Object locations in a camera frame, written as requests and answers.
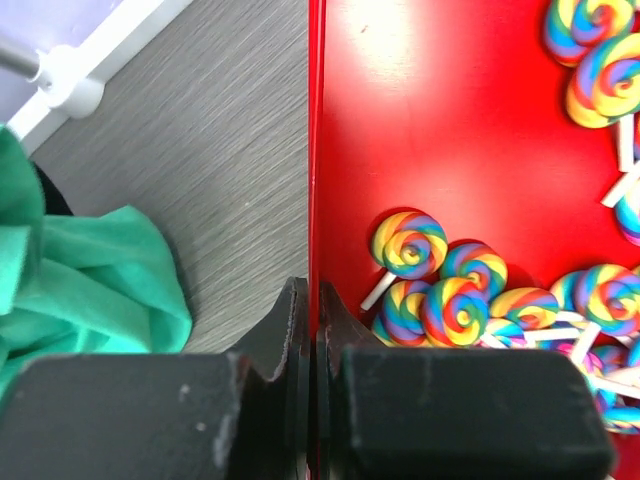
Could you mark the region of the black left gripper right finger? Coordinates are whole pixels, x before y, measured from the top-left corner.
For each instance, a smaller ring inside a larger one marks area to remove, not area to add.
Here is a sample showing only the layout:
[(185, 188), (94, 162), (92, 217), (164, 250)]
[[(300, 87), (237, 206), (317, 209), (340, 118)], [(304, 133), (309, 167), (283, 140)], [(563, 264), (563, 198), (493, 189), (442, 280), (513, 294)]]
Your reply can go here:
[(563, 355), (388, 347), (331, 284), (318, 307), (318, 478), (603, 479), (615, 465)]

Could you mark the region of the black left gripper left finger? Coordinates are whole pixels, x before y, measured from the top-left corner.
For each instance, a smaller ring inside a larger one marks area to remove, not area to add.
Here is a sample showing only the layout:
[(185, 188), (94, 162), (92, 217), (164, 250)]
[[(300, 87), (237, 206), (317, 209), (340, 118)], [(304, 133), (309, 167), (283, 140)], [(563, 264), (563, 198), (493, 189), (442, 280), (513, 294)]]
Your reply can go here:
[(304, 479), (309, 291), (220, 353), (56, 355), (1, 403), (5, 479)]

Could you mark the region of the red square candy box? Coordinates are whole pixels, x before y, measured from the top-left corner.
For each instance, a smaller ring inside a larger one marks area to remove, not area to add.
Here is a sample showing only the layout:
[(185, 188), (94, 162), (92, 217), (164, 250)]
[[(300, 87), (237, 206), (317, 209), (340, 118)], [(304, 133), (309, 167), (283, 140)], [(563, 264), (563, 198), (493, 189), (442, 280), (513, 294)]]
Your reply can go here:
[(310, 274), (394, 348), (537, 350), (639, 475), (635, 1), (313, 1)]

